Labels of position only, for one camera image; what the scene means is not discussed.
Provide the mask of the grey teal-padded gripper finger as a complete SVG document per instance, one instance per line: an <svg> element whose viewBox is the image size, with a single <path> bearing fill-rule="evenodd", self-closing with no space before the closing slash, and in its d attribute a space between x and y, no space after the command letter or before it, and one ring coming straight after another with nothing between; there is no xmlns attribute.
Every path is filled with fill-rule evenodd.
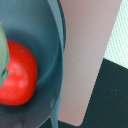
<svg viewBox="0 0 128 128"><path fill-rule="evenodd" d="M0 87L8 76L6 66L9 62L9 49L7 38L3 29L3 22L0 21Z"/></svg>

